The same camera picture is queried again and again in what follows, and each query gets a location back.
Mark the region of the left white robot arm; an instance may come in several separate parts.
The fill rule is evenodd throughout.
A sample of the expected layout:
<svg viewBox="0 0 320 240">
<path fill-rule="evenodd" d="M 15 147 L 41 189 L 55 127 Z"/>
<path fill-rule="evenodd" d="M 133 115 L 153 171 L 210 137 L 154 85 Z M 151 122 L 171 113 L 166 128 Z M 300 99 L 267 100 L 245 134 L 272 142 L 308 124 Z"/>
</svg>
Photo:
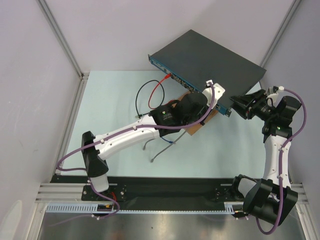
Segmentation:
<svg viewBox="0 0 320 240">
<path fill-rule="evenodd" d="M 151 141 L 202 122 L 215 105 L 213 98 L 199 92 L 188 93 L 181 100 L 161 105 L 124 128 L 102 135 L 82 134 L 82 157 L 92 194 L 99 200 L 110 195 L 106 160 L 115 153 L 143 141 Z"/>
</svg>

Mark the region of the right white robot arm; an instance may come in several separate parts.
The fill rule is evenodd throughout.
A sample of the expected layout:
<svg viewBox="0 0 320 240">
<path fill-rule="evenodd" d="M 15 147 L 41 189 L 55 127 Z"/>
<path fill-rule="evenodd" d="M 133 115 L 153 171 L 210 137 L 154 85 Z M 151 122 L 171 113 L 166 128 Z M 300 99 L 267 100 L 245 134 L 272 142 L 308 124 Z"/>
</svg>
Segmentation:
<svg viewBox="0 0 320 240">
<path fill-rule="evenodd" d="M 245 120 L 258 117 L 265 148 L 265 166 L 261 179 L 240 174 L 230 188 L 230 195 L 242 201 L 243 215 L 251 215 L 274 226 L 280 226 L 298 201 L 291 189 L 288 155 L 293 139 L 291 123 L 302 103 L 292 96 L 283 96 L 274 105 L 277 88 L 271 93 L 261 89 L 254 93 L 232 96 L 233 109 Z"/>
</svg>

